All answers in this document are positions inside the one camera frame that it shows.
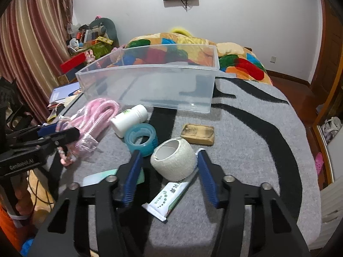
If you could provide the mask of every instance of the mint green object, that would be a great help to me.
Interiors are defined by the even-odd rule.
[[[104,172],[100,172],[100,173],[96,173],[96,174],[84,177],[81,186],[98,184],[107,176],[115,175],[117,171],[118,169],[113,169],[113,170],[108,170],[108,171],[104,171]],[[141,172],[139,174],[137,184],[144,183],[144,181],[145,181],[145,176],[144,176],[143,168],[141,168]]]

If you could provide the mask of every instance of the white tape roll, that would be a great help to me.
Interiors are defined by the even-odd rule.
[[[191,145],[183,138],[172,138],[155,148],[151,165],[164,178],[178,182],[188,177],[197,166]]]

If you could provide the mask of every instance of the wooden floor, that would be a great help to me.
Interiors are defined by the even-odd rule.
[[[316,137],[311,130],[312,124],[317,117],[316,107],[318,106],[317,99],[310,88],[306,85],[290,81],[283,78],[270,76],[273,85],[282,91],[290,101],[298,117],[303,122],[306,128],[306,134],[313,158],[320,152]],[[318,185],[320,189],[325,187],[325,170],[323,169],[318,177]]]

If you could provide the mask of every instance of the baseboard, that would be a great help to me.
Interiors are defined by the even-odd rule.
[[[279,78],[287,79],[287,80],[290,80],[290,81],[294,81],[294,82],[306,85],[307,87],[310,86],[310,83],[308,81],[300,79],[300,78],[297,78],[297,77],[294,77],[294,76],[291,76],[291,75],[288,75],[288,74],[274,72],[272,70],[267,70],[267,74],[269,76],[274,76],[274,77],[279,77]]]

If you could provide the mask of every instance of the teal adhesive tape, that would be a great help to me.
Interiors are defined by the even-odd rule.
[[[143,144],[135,144],[137,138],[143,136],[148,136],[149,139]],[[137,124],[130,127],[124,136],[124,141],[131,153],[140,150],[144,157],[151,155],[158,146],[156,130],[150,124]]]

